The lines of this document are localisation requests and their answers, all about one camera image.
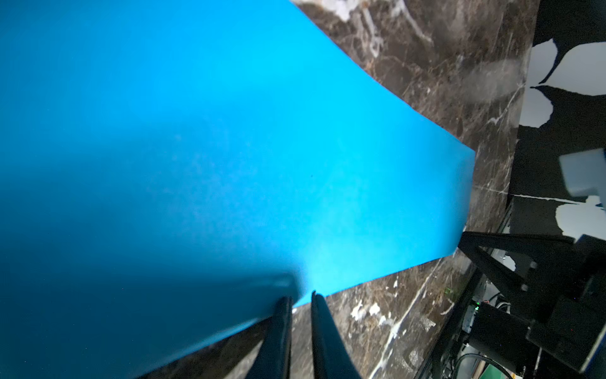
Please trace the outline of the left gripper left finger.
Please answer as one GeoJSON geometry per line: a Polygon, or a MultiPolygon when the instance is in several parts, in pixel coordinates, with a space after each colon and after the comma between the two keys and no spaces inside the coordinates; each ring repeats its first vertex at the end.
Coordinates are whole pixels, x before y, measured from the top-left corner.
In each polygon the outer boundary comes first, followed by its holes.
{"type": "Polygon", "coordinates": [[[281,298],[277,302],[263,344],[246,379],[290,377],[292,308],[291,297],[281,298]]]}

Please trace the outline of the cyan paper sheet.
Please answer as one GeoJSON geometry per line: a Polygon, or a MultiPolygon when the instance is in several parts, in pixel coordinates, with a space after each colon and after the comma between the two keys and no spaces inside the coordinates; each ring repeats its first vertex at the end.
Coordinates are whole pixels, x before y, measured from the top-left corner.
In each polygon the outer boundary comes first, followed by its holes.
{"type": "Polygon", "coordinates": [[[139,377],[448,256],[474,158],[289,1],[4,1],[1,376],[139,377]]]}

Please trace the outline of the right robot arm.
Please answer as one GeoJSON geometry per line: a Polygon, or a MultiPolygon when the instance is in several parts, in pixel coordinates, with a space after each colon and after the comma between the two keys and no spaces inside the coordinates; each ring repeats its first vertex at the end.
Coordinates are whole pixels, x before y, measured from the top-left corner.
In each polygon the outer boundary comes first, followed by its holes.
{"type": "Polygon", "coordinates": [[[463,342],[488,363],[525,378],[605,376],[605,241],[548,235],[465,232],[459,249],[509,303],[479,303],[470,331],[466,293],[421,377],[445,378],[453,347],[463,342]]]}

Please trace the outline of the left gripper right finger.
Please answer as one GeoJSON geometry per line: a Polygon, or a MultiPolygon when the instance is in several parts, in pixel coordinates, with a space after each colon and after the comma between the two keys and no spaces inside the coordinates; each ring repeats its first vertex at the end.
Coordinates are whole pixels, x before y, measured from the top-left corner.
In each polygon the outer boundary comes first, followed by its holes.
{"type": "Polygon", "coordinates": [[[311,315],[315,379],[360,379],[361,376],[347,353],[325,298],[316,292],[312,294],[311,315]]]}

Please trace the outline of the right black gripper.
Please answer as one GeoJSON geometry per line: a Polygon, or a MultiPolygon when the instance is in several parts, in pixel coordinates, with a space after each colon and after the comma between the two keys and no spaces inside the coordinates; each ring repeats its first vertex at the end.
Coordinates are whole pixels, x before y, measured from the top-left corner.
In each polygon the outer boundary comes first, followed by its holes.
{"type": "Polygon", "coordinates": [[[532,322],[526,339],[576,374],[605,373],[605,241],[464,232],[459,249],[532,322]],[[575,276],[574,253],[584,262],[575,276]]]}

